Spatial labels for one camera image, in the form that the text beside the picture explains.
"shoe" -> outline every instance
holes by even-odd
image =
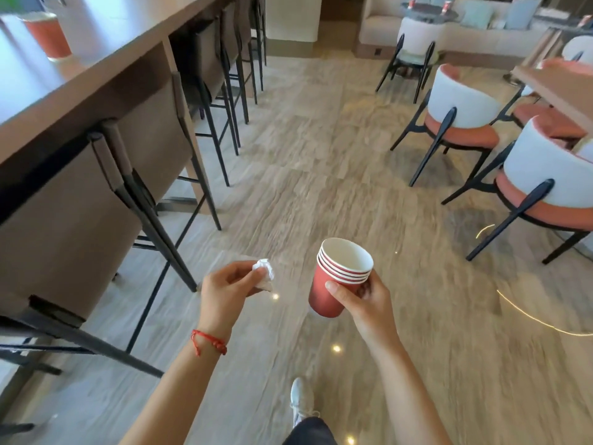
[[[297,378],[291,388],[292,427],[297,426],[307,417],[319,417],[319,412],[314,411],[315,396],[313,389],[304,378]]]

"crumpled tissue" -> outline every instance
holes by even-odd
[[[265,276],[256,287],[267,292],[273,292],[274,287],[271,285],[271,282],[274,279],[274,270],[271,268],[270,261],[268,259],[260,259],[253,265],[253,270],[259,269],[260,267],[265,267],[267,269],[267,276]]]

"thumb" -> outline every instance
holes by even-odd
[[[245,296],[247,296],[249,291],[259,284],[266,275],[267,270],[260,267],[259,269],[252,270],[233,285],[242,292],[245,292]]]
[[[342,303],[350,313],[352,313],[353,310],[356,310],[362,303],[360,298],[344,286],[337,284],[335,281],[327,281],[326,289],[335,299],[337,299],[337,301]]]

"person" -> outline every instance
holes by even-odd
[[[197,330],[163,375],[120,445],[182,445],[196,417],[214,368],[226,349],[246,298],[266,269],[237,261],[207,275]],[[373,270],[358,296],[335,282],[328,291],[352,315],[376,362],[398,445],[451,445],[436,408],[397,335],[391,294]],[[291,389],[293,430],[284,445],[336,445],[314,410],[314,394],[303,378]]]

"red bracelet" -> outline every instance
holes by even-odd
[[[191,331],[191,343],[196,348],[196,356],[199,356],[201,353],[200,347],[197,346],[197,343],[195,341],[196,336],[202,336],[208,342],[211,342],[212,345],[214,346],[214,348],[216,348],[223,356],[226,354],[226,345],[225,345],[224,341],[217,339],[214,336],[210,336],[210,334],[206,334],[206,333],[199,331],[197,329],[193,329]]]

